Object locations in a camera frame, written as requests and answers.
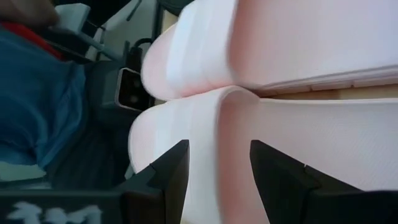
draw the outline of blue fabric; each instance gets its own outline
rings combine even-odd
[[[82,65],[0,26],[0,161],[46,166],[83,116]]]

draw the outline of red fabric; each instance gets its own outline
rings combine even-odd
[[[1,25],[6,28],[7,30],[17,34],[20,37],[25,38],[26,40],[36,44],[37,46],[41,47],[46,52],[50,53],[57,59],[62,60],[62,54],[56,51],[50,44],[48,44],[41,36],[35,34],[33,31],[28,29],[26,26],[21,24],[16,24],[13,22],[1,22]]]

